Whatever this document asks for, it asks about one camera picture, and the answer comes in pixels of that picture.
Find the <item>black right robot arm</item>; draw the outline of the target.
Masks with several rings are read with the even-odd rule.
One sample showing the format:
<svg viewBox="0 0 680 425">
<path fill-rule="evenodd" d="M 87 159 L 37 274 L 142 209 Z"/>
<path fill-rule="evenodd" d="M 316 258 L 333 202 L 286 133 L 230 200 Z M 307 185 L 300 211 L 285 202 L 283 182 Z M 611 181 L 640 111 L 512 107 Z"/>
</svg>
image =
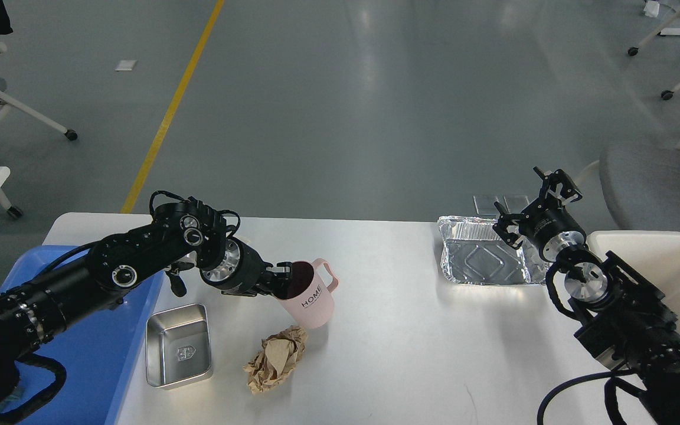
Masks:
<svg viewBox="0 0 680 425">
<path fill-rule="evenodd" d="M 664 293 L 620 256 L 607 252 L 601 259 L 589 250 L 586 232 L 566 208 L 582 198 L 572 178 L 561 169 L 534 171 L 542 180 L 537 199 L 521 212 L 496 201 L 493 229 L 513 249 L 530 243 L 550 264 L 545 274 L 550 301 L 580 323 L 575 339 L 607 369 L 557 385 L 542 399 L 537 423 L 544 423 L 559 393 L 603 379 L 611 423 L 625 423 L 616 395 L 623 390 L 640 401 L 655 423 L 680 424 L 677 315 L 664 304 Z"/>
</svg>

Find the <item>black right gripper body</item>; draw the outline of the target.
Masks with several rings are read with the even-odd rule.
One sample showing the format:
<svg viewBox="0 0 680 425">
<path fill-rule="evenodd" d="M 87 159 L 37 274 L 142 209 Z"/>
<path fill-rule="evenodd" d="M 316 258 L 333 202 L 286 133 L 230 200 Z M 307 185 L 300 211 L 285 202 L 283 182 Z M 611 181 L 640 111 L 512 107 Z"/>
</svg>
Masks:
<svg viewBox="0 0 680 425">
<path fill-rule="evenodd" d="M 529 242 L 547 263 L 556 263 L 561 252 L 586 245 L 586 232 L 564 207 L 532 209 L 526 207 L 514 220 L 518 226 L 516 250 Z"/>
</svg>

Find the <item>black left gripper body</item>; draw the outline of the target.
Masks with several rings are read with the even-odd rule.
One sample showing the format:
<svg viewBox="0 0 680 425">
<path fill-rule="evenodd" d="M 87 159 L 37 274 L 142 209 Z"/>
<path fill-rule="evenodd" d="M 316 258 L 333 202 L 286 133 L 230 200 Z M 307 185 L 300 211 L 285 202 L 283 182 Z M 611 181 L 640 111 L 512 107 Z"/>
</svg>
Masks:
<svg viewBox="0 0 680 425">
<path fill-rule="evenodd" d="M 270 272 L 259 253 L 235 237 L 225 243 L 224 259 L 210 270 L 200 270 L 203 282 L 223 294 L 257 296 L 272 294 Z"/>
</svg>

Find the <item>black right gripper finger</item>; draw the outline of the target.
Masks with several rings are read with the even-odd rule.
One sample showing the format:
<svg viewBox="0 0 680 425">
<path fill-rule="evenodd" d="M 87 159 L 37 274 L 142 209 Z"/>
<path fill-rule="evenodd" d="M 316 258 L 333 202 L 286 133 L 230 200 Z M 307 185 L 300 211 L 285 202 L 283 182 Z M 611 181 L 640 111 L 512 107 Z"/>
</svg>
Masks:
<svg viewBox="0 0 680 425">
<path fill-rule="evenodd" d="M 563 169 L 543 172 L 535 166 L 532 170 L 542 180 L 538 197 L 532 202 L 532 212 L 564 210 L 568 204 L 583 198 L 574 180 Z"/>
<path fill-rule="evenodd" d="M 529 219 L 532 217 L 532 204 L 527 205 L 519 213 L 509 213 L 501 202 L 494 202 L 493 204 L 498 210 L 493 229 L 499 238 L 513 249 L 520 248 L 524 240 L 529 240 L 529 243 L 532 244 L 532 234 L 528 228 Z"/>
</svg>

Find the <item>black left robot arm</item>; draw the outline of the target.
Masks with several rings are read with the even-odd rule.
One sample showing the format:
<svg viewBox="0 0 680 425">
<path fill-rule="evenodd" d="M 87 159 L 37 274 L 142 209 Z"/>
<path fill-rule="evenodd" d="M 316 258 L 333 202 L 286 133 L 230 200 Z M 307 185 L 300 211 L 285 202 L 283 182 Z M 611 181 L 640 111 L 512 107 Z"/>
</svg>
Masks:
<svg viewBox="0 0 680 425">
<path fill-rule="evenodd" d="M 293 264 L 271 264 L 236 237 L 231 210 L 167 191 L 149 204 L 151 223 L 76 247 L 29 282 L 0 294 L 0 424 L 18 423 L 60 392 L 62 363 L 37 351 L 92 313 L 113 309 L 146 278 L 165 272 L 172 292 L 187 292 L 178 276 L 197 268 L 203 282 L 233 296 L 286 294 Z"/>
</svg>

